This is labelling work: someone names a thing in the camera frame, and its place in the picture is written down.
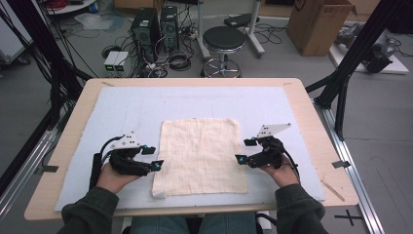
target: wooden table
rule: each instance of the wooden table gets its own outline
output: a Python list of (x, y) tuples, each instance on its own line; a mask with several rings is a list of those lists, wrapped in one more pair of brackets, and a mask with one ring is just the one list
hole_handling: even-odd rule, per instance
[[(60, 219), (55, 205), (63, 186), (65, 172), (74, 154), (83, 130), (94, 110), (103, 87), (283, 87), (296, 122), (306, 143), (313, 165), (325, 193), (323, 204), (329, 206), (352, 206), (358, 203), (357, 194), (343, 168), (331, 164), (339, 161), (313, 104), (300, 80), (295, 78), (165, 78), (165, 79), (93, 79), (88, 81), (73, 113), (64, 129), (49, 165), (58, 166), (56, 173), (44, 173), (24, 213), (28, 220)], [(244, 207), (220, 206), (178, 209), (151, 209), (118, 211), (115, 215), (168, 215), (236, 211), (266, 211), (275, 205), (248, 205)]]

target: cream towel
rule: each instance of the cream towel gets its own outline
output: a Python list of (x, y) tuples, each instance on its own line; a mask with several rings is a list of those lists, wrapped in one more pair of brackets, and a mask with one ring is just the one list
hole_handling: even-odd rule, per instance
[(165, 121), (152, 195), (159, 197), (201, 193), (247, 193), (240, 128), (232, 119)]

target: white plastic bracket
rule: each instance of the white plastic bracket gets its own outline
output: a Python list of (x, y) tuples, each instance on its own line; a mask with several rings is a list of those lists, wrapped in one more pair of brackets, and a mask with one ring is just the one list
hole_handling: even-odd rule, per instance
[(130, 134), (124, 135), (119, 140), (115, 141), (110, 145), (112, 149), (125, 149), (125, 148), (138, 148), (140, 146), (139, 142), (137, 142), (136, 135), (134, 132)]
[(280, 125), (263, 125), (261, 127), (261, 130), (258, 132), (257, 137), (262, 138), (262, 137), (269, 137), (272, 135), (275, 135), (281, 131), (284, 131), (291, 127), (291, 124), (280, 124)]

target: jeans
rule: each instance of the jeans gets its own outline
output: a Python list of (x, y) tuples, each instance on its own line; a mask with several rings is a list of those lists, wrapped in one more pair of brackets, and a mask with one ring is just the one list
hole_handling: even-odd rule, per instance
[[(255, 213), (206, 214), (199, 234), (255, 234)], [(138, 216), (131, 234), (189, 234), (185, 216)]]

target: black stool seat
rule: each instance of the black stool seat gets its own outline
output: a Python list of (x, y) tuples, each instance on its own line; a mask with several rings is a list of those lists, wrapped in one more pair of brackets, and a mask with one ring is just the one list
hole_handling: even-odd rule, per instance
[(244, 35), (238, 29), (228, 26), (217, 26), (204, 33), (204, 45), (216, 52), (234, 52), (245, 42)]

